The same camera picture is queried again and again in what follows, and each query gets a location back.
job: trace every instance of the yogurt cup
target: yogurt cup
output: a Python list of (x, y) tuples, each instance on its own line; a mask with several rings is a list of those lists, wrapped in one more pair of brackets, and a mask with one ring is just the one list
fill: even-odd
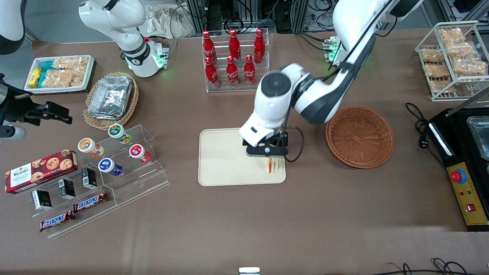
[(78, 143), (78, 150), (82, 153), (92, 155), (94, 158), (99, 158), (104, 154), (104, 148), (89, 137), (82, 138)]
[(147, 163), (151, 160), (151, 153), (146, 151), (144, 147), (140, 144), (134, 144), (129, 149), (129, 155), (133, 159), (137, 159), (142, 163)]
[(119, 123), (112, 124), (107, 132), (109, 133), (110, 137), (115, 138), (122, 144), (128, 144), (131, 142), (131, 139), (133, 139), (133, 136), (127, 133), (124, 126), (120, 125)]
[(122, 166), (115, 163), (111, 158), (104, 158), (98, 163), (98, 169), (102, 173), (109, 173), (113, 176), (119, 176), (122, 173)]

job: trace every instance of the red cookie box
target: red cookie box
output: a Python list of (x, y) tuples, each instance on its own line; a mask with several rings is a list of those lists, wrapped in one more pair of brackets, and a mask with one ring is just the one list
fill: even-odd
[(76, 170), (76, 153), (65, 149), (5, 173), (5, 192), (17, 194)]

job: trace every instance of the coca-cola bottle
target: coca-cola bottle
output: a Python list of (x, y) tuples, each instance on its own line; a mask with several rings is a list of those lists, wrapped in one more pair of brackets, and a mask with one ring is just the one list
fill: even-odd
[(238, 87), (240, 84), (240, 81), (238, 79), (238, 68), (236, 68), (236, 65), (234, 64), (234, 58), (232, 56), (227, 57), (226, 71), (229, 85), (233, 88)]
[(244, 65), (244, 83), (246, 86), (251, 87), (255, 85), (255, 65), (253, 64), (253, 57), (251, 54), (246, 56), (246, 64)]
[(241, 45), (240, 41), (236, 37), (237, 33), (235, 29), (231, 29), (229, 31), (229, 35), (231, 39), (229, 40), (229, 53), (234, 59), (235, 64), (241, 63)]
[(217, 77), (216, 67), (212, 65), (212, 59), (210, 57), (205, 58), (205, 76), (209, 81), (209, 88), (215, 89), (221, 84)]
[(255, 48), (255, 63), (261, 64), (265, 55), (265, 40), (263, 39), (263, 30), (260, 28), (256, 30), (256, 39), (253, 47)]
[(212, 64), (215, 64), (217, 62), (217, 56), (214, 42), (212, 42), (209, 32), (206, 30), (202, 32), (202, 37), (204, 37), (202, 47), (204, 48), (205, 57), (210, 57), (212, 60)]

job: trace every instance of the small black box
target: small black box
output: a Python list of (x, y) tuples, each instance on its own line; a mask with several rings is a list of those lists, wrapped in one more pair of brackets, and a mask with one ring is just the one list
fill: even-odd
[(82, 170), (83, 187), (94, 189), (97, 188), (97, 175), (95, 171), (90, 168), (83, 168)]
[(65, 199), (73, 199), (76, 197), (75, 195), (75, 187), (73, 186), (73, 182), (60, 179), (58, 181), (58, 188), (60, 190), (60, 196)]
[(53, 206), (49, 192), (44, 190), (34, 190), (31, 192), (32, 202), (36, 210), (49, 210)]

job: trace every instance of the oval wicker basket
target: oval wicker basket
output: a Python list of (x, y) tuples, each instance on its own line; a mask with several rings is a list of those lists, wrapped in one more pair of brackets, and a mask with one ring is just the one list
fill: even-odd
[[(129, 102), (127, 103), (126, 114), (120, 120), (98, 119), (90, 116), (88, 109), (83, 111), (83, 117), (85, 118), (85, 121), (89, 125), (102, 130), (107, 130), (114, 123), (119, 123), (121, 125), (126, 124), (129, 121), (129, 118), (131, 118), (131, 116), (133, 115), (134, 110), (136, 109), (137, 99), (139, 98), (139, 88), (137, 87), (136, 81), (132, 76), (130, 76), (125, 72), (113, 72), (113, 73), (109, 73), (106, 76), (127, 77), (133, 81), (133, 87), (131, 89), (131, 97), (129, 98)], [(93, 98), (93, 93), (97, 89), (97, 86), (98, 86), (98, 81), (97, 83), (95, 83), (95, 85), (93, 85), (93, 87), (90, 90), (90, 93), (87, 96), (87, 99), (85, 100), (87, 107), (90, 105), (90, 102)]]
[(337, 158), (356, 168), (377, 167), (394, 151), (394, 134), (387, 121), (361, 106), (339, 110), (326, 125), (326, 141)]

